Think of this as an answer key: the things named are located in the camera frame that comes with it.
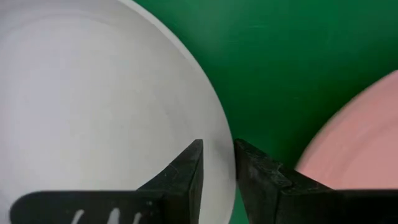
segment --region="white bowl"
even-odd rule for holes
[[[204,140],[200,223],[228,223],[231,135],[182,43],[130,0],[0,0],[0,223],[38,190],[134,190]]]

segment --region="pink dish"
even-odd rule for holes
[[[398,188],[398,71],[335,114],[296,169],[333,189]]]

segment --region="pink plate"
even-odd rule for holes
[[[333,189],[398,188],[398,71],[338,112],[297,170]]]

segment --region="black plastic piece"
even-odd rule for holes
[[[46,191],[17,200],[12,224],[197,224],[203,185],[203,141],[195,140],[135,191]]]
[[[398,223],[398,190],[333,190],[246,141],[234,148],[250,224]]]

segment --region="green surface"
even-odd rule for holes
[[[321,126],[398,65],[398,1],[137,0],[187,46],[234,138],[294,166]],[[231,223],[245,224],[240,194]]]

